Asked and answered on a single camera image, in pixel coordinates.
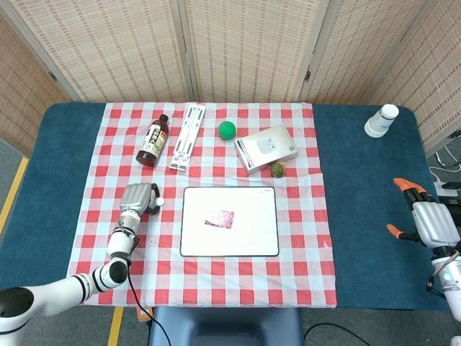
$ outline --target tennis ball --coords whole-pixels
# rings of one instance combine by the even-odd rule
[[[281,178],[285,175],[285,165],[282,162],[271,164],[271,175],[274,178]]]
[[[230,121],[223,121],[218,128],[219,136],[225,141],[232,139],[237,134],[237,129]]]

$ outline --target black border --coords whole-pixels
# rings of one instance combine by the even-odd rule
[[[246,189],[246,188],[259,188],[259,189],[267,189],[270,188],[274,191],[274,205],[275,205],[275,230],[277,232],[277,253],[276,254],[226,254],[220,256],[192,256],[192,255],[183,255],[181,253],[182,247],[182,219],[184,216],[184,201],[186,200],[186,190],[187,189],[203,189],[203,188],[237,188],[237,189]],[[279,222],[277,220],[277,199],[275,197],[275,189],[273,186],[188,186],[184,188],[184,192],[182,194],[182,214],[181,214],[181,241],[179,242],[179,254],[183,257],[276,257],[280,254],[280,244],[279,244]]]

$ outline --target table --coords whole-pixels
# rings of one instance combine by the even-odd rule
[[[41,285],[65,274],[104,104],[59,104],[45,114],[0,248],[0,288]],[[363,131],[379,106],[314,105],[333,242],[338,307],[447,309],[425,291],[429,250],[396,241],[385,225],[414,224],[392,178],[434,193],[413,113],[382,138]]]
[[[328,231],[323,176],[315,140],[312,105],[307,103],[206,103],[189,168],[169,168],[178,141],[185,103],[126,102],[107,104],[81,201],[67,276],[92,272],[107,261],[107,241],[120,214],[128,184],[155,182],[164,197],[158,216],[141,217],[140,239],[130,266],[133,285],[146,306],[303,306],[335,307],[334,261]],[[169,137],[154,169],[135,155],[152,119],[169,117]],[[216,131],[224,120],[244,137],[283,123],[299,149],[286,163],[286,176],[270,169],[250,176],[233,141]],[[194,186],[273,187],[277,203],[279,254],[275,257],[183,257],[183,194]],[[205,207],[212,212],[220,203]],[[220,208],[237,209],[229,205]],[[215,235],[223,233],[217,229]],[[128,285],[92,296],[85,304],[134,305]]]

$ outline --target red marker scribble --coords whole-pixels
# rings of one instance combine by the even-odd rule
[[[222,229],[231,229],[233,222],[233,211],[218,210],[209,218],[205,219],[205,225],[220,227]]]

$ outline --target bottle cap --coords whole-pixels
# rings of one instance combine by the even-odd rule
[[[156,205],[158,205],[159,207],[163,207],[164,204],[165,204],[165,200],[162,197],[156,198]]]
[[[381,108],[382,114],[389,119],[395,119],[398,115],[398,108],[395,105],[386,104]]]

